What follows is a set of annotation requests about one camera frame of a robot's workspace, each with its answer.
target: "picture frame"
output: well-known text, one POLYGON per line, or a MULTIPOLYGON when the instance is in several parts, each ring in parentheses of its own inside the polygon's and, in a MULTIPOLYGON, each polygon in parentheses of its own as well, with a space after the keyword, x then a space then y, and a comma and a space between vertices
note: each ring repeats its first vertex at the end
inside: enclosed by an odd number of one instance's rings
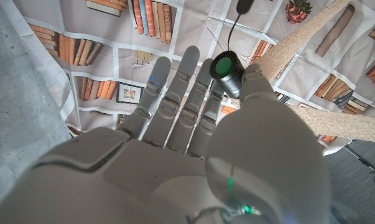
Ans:
POLYGON ((117 103, 139 104, 142 95, 143 87, 121 82, 118 83, 117 103))

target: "black cable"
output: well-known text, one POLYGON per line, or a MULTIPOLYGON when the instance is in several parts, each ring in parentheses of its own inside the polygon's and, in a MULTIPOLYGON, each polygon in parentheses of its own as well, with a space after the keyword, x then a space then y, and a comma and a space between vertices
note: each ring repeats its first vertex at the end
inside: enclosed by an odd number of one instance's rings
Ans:
POLYGON ((231 33, 233 32, 233 29, 236 26, 237 21, 238 21, 238 19, 239 19, 240 16, 241 16, 241 14, 238 14, 236 21, 234 22, 233 26, 231 27, 231 30, 230 30, 230 33, 229 33, 229 39, 227 40, 227 50, 230 50, 229 44, 230 44, 231 33))

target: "joint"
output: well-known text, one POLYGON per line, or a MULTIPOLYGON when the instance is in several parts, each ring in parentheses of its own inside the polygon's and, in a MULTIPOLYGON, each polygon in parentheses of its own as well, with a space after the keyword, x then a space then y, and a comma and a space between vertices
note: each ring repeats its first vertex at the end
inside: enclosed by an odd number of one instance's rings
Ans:
POLYGON ((204 115, 201 118, 200 125, 210 131, 215 131, 216 121, 204 115))
POLYGON ((184 74, 183 72, 181 71, 177 71, 176 72, 176 76, 179 77, 181 80, 183 81, 186 81, 186 82, 189 82, 190 81, 190 77, 186 74, 184 74))
POLYGON ((162 99, 159 107, 171 114, 177 114, 177 111, 179 110, 179 104, 166 96, 162 99))
POLYGON ((184 107, 183 110, 180 112, 180 117, 194 124, 197 121, 198 114, 184 107))

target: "robotic finger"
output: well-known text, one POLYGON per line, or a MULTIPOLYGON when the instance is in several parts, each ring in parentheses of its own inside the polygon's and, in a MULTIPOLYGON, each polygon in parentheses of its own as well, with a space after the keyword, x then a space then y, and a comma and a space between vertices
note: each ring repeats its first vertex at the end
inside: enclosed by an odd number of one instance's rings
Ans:
POLYGON ((122 122, 117 129, 125 131, 132 138, 140 139, 147 129, 151 117, 158 107, 162 90, 166 84, 170 71, 170 61, 167 57, 158 58, 143 90, 142 98, 127 120, 122 122))
POLYGON ((196 46, 187 48, 175 78, 143 135, 143 142, 159 147, 164 146, 199 57, 200 51, 196 46))

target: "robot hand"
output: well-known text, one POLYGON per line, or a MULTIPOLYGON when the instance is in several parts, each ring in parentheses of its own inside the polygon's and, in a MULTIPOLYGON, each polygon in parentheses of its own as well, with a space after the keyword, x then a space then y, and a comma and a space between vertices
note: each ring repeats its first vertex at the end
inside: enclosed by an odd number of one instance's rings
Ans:
POLYGON ((327 223, 317 139, 258 65, 243 73, 241 109, 215 129, 218 82, 198 118, 211 81, 205 60, 172 129, 198 58, 186 50, 161 100, 170 62, 159 58, 118 130, 94 129, 42 156, 0 203, 0 223, 327 223))

